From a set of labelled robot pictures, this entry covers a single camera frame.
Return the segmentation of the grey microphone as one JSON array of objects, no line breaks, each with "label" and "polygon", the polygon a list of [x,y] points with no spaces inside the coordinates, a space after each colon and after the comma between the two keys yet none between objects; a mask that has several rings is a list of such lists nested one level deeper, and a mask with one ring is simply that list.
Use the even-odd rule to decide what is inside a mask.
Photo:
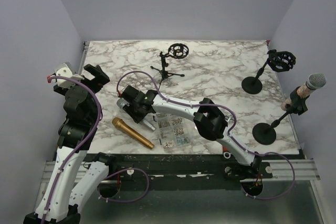
[{"label": "grey microphone", "polygon": [[[123,109],[128,115],[130,115],[130,113],[128,112],[128,109],[130,108],[130,104],[127,103],[127,101],[125,101],[124,99],[120,98],[117,101],[117,106],[120,109]],[[149,122],[147,119],[143,118],[141,121],[139,121],[139,124],[146,126],[148,129],[150,129],[152,132],[154,132],[156,130],[155,126]]]}]

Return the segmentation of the gold microphone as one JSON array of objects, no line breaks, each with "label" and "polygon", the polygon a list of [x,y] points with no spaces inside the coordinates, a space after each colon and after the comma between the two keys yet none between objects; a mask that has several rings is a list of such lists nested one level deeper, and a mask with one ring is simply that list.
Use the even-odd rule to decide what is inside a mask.
[{"label": "gold microphone", "polygon": [[154,148],[154,144],[151,141],[149,141],[146,137],[144,137],[139,132],[128,126],[122,119],[116,117],[112,120],[112,124],[117,130],[125,133],[127,136],[138,141],[143,146],[151,150]]}]

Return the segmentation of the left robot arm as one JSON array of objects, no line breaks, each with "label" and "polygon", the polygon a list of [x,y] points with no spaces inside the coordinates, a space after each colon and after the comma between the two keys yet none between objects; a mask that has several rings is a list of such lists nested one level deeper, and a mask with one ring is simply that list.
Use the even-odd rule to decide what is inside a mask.
[{"label": "left robot arm", "polygon": [[24,223],[79,223],[84,205],[103,179],[116,175],[112,160],[100,153],[77,183],[78,171],[102,119],[96,97],[110,79],[100,66],[86,65],[93,79],[77,74],[70,63],[62,63],[47,77],[54,91],[65,98],[66,119],[58,130],[56,161],[47,189],[36,210]]}]

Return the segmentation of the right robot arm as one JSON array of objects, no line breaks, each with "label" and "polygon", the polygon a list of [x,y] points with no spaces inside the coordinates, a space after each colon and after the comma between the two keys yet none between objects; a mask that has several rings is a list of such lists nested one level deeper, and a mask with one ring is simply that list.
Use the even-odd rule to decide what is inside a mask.
[{"label": "right robot arm", "polygon": [[209,141],[216,141],[225,147],[238,163],[238,174],[243,177],[256,177],[260,173],[262,155],[249,149],[231,133],[221,106],[211,99],[188,101],[170,98],[157,90],[143,93],[132,86],[127,86],[120,98],[129,104],[127,113],[139,122],[148,114],[166,113],[192,121],[199,135]]}]

